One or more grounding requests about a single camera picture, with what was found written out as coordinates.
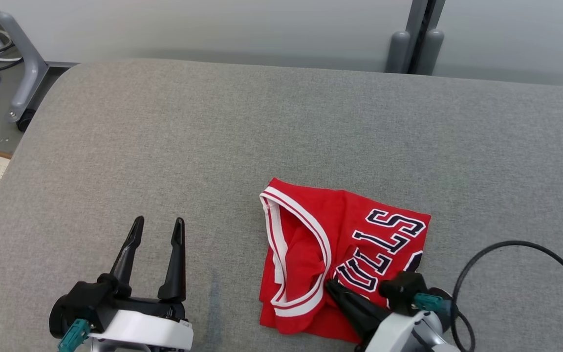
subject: black wheel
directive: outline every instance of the black wheel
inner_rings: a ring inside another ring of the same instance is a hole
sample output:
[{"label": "black wheel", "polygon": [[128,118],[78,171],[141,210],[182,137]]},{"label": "black wheel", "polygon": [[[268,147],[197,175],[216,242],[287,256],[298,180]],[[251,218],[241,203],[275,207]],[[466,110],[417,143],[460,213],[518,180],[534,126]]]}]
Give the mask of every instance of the black wheel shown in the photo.
[{"label": "black wheel", "polygon": [[36,114],[36,110],[25,109],[25,112],[23,112],[21,118],[16,122],[16,127],[21,132],[25,132],[27,126],[29,126],[29,123],[32,121],[32,118],[34,118],[34,114]]}]

